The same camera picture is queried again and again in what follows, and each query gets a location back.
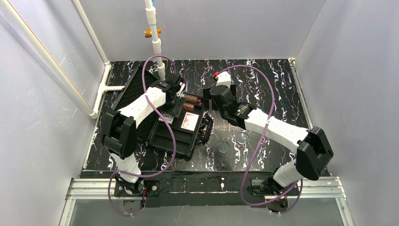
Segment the orange black poker chip stack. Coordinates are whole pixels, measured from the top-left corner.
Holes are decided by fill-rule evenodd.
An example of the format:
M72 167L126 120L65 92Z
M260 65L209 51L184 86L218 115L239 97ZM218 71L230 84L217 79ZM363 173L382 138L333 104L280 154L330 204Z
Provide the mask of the orange black poker chip stack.
M183 105L183 109L189 112L193 112L195 109L195 105L194 104L189 104L189 103L184 103Z

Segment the red playing card box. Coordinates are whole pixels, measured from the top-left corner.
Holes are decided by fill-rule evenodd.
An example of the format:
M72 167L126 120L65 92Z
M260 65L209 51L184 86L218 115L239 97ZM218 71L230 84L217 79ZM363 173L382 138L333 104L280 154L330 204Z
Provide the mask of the red playing card box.
M194 131L197 125L199 119L199 115L198 114L194 114L194 113L190 113L190 112L186 112L181 128L182 129L186 129L186 130L190 130L190 131Z

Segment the black poker set case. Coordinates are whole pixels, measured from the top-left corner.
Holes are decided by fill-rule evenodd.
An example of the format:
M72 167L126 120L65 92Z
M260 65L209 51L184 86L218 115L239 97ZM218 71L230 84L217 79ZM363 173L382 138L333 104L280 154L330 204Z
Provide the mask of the black poker set case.
M156 75L152 75L148 70L144 70L142 66L134 70L133 75L128 80L127 85L121 96L117 99L113 110L120 111L123 107L128 106L138 99L143 93L141 73L144 72L144 78L147 85L151 85L158 80ZM210 132L213 127L213 120L204 111L203 105L186 102L185 96L196 96L202 99L202 96L192 95L184 92L180 99L176 100L173 107L161 107L161 113L168 113L173 115L174 122L171 129L176 138L176 157L179 159L189 160L193 155L194 147L197 143L204 144L209 140ZM199 115L199 119L194 131L182 129L181 125L186 111L183 109L184 103L194 104L194 114ZM143 122L136 129L136 137L131 139L135 145L147 144L158 151L166 153L173 152L173 143L171 135L164 122L158 121L159 116L152 112L147 116Z

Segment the blue playing card box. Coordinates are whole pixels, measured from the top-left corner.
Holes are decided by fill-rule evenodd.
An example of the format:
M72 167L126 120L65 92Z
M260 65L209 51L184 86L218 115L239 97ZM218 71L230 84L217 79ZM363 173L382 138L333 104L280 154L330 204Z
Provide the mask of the blue playing card box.
M170 124L170 125L173 124L174 118L175 118L173 115L168 114L168 113L162 113L162 116L165 118L165 121L166 121L168 124ZM160 121L160 122L165 122L165 121L162 119L162 117L159 117L158 121Z

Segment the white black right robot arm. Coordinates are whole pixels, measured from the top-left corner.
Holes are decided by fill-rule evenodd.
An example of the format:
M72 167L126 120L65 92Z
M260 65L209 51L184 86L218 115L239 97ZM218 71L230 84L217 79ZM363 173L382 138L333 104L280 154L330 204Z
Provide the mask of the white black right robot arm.
M232 126L262 134L288 148L296 159L276 168L258 186L249 186L254 194L278 194L295 181L317 181L334 156L323 129L306 129L288 124L249 103L239 103L232 88L218 85L203 90L204 105L217 110Z

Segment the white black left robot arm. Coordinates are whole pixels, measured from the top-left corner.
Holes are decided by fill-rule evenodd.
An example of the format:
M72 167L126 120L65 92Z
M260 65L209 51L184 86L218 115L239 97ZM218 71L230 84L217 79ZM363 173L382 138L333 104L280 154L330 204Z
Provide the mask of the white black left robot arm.
M134 154L140 139L139 128L153 113L165 120L160 108L176 105L185 87L184 78L175 73L150 83L145 77L145 74L141 76L140 88L134 87L141 91L136 99L118 110L108 109L104 113L100 136L103 147L116 163L118 172L114 177L132 195L139 195L144 190L142 179L145 176Z

